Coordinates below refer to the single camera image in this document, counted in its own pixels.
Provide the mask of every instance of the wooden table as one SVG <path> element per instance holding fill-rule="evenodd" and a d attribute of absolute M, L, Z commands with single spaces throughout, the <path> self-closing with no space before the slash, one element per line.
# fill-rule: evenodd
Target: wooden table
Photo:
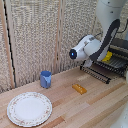
<path fill-rule="evenodd" d="M 87 93 L 81 95 L 73 84 L 80 84 Z M 25 92 L 41 93 L 52 102 L 50 118 L 37 128 L 109 128 L 128 101 L 124 78 L 115 78 L 107 85 L 77 67 L 53 75 L 49 89 L 37 81 L 0 94 L 0 128 L 19 128 L 8 119 L 6 111 L 10 100 Z"/>

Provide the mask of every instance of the blue cup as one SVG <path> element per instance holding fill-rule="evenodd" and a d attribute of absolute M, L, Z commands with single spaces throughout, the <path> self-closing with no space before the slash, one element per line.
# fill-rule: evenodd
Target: blue cup
<path fill-rule="evenodd" d="M 40 73 L 40 84 L 43 88 L 49 88 L 51 86 L 51 72 L 42 71 Z"/>

